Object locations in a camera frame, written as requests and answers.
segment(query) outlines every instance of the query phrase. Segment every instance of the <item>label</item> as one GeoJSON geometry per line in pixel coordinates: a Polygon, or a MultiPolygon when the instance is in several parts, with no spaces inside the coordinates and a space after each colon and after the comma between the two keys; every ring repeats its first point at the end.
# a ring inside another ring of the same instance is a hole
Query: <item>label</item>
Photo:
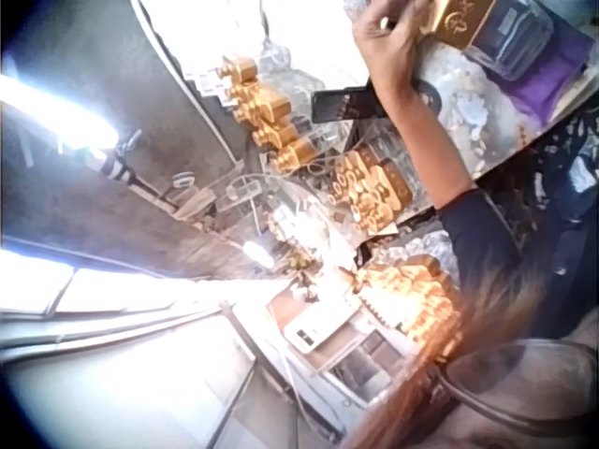
{"type": "Polygon", "coordinates": [[[210,79],[208,74],[202,74],[196,76],[194,79],[196,83],[196,89],[199,91],[199,94],[202,96],[213,96],[216,95],[216,91],[212,86],[212,80],[210,79]]]}
{"type": "Polygon", "coordinates": [[[511,7],[509,11],[507,11],[507,14],[505,14],[504,21],[501,25],[499,25],[497,31],[499,31],[504,36],[507,35],[512,29],[512,26],[514,25],[517,16],[518,13],[515,9],[511,7]]]}

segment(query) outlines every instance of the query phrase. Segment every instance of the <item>gold packaging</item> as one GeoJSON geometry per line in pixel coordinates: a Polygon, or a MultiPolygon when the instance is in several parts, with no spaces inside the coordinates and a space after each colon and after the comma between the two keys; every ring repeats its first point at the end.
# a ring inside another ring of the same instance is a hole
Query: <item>gold packaging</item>
{"type": "Polygon", "coordinates": [[[497,0],[435,0],[420,30],[458,50],[472,44],[497,0]]]}

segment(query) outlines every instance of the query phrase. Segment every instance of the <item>black phone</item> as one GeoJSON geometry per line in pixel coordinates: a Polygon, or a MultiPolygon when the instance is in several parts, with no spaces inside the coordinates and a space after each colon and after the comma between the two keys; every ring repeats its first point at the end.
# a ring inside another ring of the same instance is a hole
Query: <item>black phone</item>
{"type": "MultiPolygon", "coordinates": [[[[441,111],[441,96],[428,82],[414,80],[414,87],[426,99],[435,115],[441,111]]],[[[364,87],[349,87],[338,91],[312,93],[312,122],[383,119],[387,113],[370,82],[364,87]]]]}

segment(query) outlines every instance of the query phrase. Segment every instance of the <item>glass jar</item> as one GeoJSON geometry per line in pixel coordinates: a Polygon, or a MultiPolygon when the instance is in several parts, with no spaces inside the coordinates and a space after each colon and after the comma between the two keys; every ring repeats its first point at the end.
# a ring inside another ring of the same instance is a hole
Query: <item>glass jar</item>
{"type": "Polygon", "coordinates": [[[517,80],[553,34],[553,21],[535,0],[500,0],[491,7],[466,54],[506,80],[517,80]]]}

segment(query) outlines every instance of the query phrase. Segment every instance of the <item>fluorescent light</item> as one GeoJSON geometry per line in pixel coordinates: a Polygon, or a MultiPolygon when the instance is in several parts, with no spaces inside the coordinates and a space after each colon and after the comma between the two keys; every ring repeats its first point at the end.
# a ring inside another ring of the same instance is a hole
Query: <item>fluorescent light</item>
{"type": "Polygon", "coordinates": [[[270,254],[257,243],[252,241],[246,241],[243,244],[243,252],[246,253],[251,259],[255,260],[258,264],[268,269],[274,268],[274,259],[270,254]]]}
{"type": "Polygon", "coordinates": [[[114,148],[119,134],[81,106],[0,75],[0,100],[32,117],[74,150],[114,148]]]}

